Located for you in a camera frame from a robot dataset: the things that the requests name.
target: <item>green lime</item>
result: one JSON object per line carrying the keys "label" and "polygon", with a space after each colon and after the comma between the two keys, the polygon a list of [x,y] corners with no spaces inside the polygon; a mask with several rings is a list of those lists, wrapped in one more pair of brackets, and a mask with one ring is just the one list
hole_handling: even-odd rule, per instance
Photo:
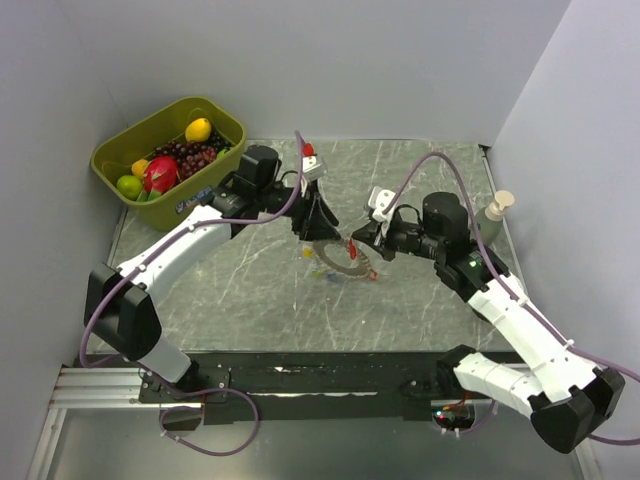
{"label": "green lime", "polygon": [[142,191],[142,182],[133,175],[123,175],[116,184],[118,191],[129,200],[136,200]]}

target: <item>cable tie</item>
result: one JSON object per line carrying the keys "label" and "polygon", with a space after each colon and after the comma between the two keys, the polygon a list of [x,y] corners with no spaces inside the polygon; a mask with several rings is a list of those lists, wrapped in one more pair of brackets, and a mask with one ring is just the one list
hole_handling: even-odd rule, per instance
{"label": "cable tie", "polygon": [[569,348],[573,347],[573,345],[576,342],[573,341],[573,338],[570,338],[567,340],[567,343],[564,344],[564,347],[562,347],[562,351],[566,352],[567,350],[569,350]]}
{"label": "cable tie", "polygon": [[522,295],[521,297],[518,298],[517,302],[519,307],[524,307],[527,303],[530,302],[530,300],[529,300],[529,297],[527,297],[526,295]]}
{"label": "cable tie", "polygon": [[547,363],[551,362],[551,360],[547,360],[546,362],[543,361],[539,365],[536,365],[535,367],[533,367],[531,369],[531,373],[536,373],[538,370],[540,370],[542,367],[544,367]]}

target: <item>grapes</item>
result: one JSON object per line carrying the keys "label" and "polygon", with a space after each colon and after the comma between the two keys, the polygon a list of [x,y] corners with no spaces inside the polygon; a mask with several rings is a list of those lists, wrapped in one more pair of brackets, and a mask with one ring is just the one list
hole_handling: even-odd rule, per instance
{"label": "grapes", "polygon": [[168,142],[154,149],[153,157],[172,157],[178,164],[180,181],[191,178],[216,161],[218,152],[232,145],[219,132],[213,131],[205,142]]}

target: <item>yellow lemon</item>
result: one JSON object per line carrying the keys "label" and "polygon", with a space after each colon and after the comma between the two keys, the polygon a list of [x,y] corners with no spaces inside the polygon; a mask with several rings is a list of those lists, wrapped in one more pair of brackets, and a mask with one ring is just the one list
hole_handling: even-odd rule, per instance
{"label": "yellow lemon", "polygon": [[206,118],[199,118],[189,124],[184,132],[187,142],[205,142],[211,135],[211,122]]}
{"label": "yellow lemon", "polygon": [[144,158],[141,160],[138,160],[133,165],[131,165],[131,173],[133,173],[133,175],[138,179],[142,180],[144,178],[143,177],[144,171],[147,169],[148,165],[149,165],[149,160],[145,160]]}

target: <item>white wall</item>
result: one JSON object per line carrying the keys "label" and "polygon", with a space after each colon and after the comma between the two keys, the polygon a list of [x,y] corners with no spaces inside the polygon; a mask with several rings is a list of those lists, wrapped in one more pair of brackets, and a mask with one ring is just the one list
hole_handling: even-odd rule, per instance
{"label": "white wall", "polygon": [[55,2],[2,2],[2,478],[26,475],[60,364],[77,352],[88,274],[119,211],[88,162],[123,127]]}
{"label": "white wall", "polygon": [[[640,2],[574,0],[490,151],[532,298],[585,349],[640,370]],[[640,436],[628,381],[599,434]],[[606,478],[638,447],[598,446]]]}
{"label": "white wall", "polygon": [[218,100],[253,138],[491,144],[569,0],[60,0],[126,119]]}

